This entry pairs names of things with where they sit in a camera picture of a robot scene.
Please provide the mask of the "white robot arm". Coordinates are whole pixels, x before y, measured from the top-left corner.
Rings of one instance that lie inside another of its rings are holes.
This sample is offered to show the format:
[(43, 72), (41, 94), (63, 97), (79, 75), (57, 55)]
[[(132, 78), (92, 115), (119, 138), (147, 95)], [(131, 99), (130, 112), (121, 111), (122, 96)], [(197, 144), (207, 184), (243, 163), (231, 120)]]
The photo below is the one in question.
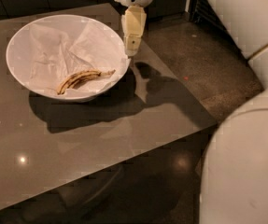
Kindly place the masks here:
[(226, 118), (205, 153), (199, 224), (268, 224), (268, 0), (207, 0), (264, 90)]

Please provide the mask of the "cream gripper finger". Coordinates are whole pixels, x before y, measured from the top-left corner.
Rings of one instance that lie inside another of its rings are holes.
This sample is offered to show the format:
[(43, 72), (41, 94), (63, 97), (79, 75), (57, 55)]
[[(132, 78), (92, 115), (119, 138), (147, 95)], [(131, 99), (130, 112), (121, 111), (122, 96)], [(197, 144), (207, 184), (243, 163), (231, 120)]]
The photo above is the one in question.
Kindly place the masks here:
[(145, 29), (147, 14), (142, 7), (129, 6), (121, 16), (125, 53), (129, 57), (138, 52)]

